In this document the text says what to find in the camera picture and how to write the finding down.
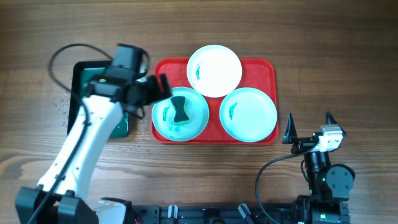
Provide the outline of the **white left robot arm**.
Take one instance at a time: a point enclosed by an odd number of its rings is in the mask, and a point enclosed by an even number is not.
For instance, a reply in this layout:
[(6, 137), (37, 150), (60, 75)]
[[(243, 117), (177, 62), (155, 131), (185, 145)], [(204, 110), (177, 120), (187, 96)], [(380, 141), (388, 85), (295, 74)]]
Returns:
[(49, 170), (36, 188), (23, 187), (17, 194), (21, 223), (139, 223), (130, 201), (103, 198), (90, 206), (88, 189), (104, 145), (124, 113), (171, 97), (167, 77), (113, 67), (93, 76), (85, 94)]

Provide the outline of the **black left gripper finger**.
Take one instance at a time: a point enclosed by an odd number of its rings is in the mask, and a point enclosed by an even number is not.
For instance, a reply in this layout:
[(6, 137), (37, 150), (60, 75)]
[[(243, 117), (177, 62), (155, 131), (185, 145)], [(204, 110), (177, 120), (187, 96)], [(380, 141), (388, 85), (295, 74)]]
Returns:
[(163, 79), (155, 75), (147, 77), (147, 104), (153, 104), (164, 99)]
[(172, 96), (172, 87), (169, 84), (166, 74), (162, 73), (159, 75), (161, 84), (161, 98), (163, 100), (170, 98)]

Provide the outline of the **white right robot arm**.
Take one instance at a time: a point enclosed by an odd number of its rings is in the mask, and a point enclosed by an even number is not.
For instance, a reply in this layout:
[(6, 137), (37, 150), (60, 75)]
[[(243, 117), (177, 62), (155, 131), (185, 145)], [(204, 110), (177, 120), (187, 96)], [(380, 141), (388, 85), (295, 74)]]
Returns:
[(299, 195), (292, 209), (293, 223), (350, 223), (348, 204), (355, 172), (344, 164), (332, 164), (329, 153), (339, 149), (346, 132), (326, 112), (326, 123), (308, 138), (300, 138), (290, 114), (282, 142), (291, 144), (294, 156), (303, 155), (309, 195)]

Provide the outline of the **green scouring sponge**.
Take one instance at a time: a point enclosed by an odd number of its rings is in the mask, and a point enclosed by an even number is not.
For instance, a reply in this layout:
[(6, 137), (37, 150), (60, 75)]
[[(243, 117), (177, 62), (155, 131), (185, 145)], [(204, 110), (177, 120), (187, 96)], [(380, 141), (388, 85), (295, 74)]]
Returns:
[(186, 98), (184, 96), (173, 96), (170, 101), (175, 109), (174, 122), (180, 123), (188, 121), (189, 117), (185, 112)]

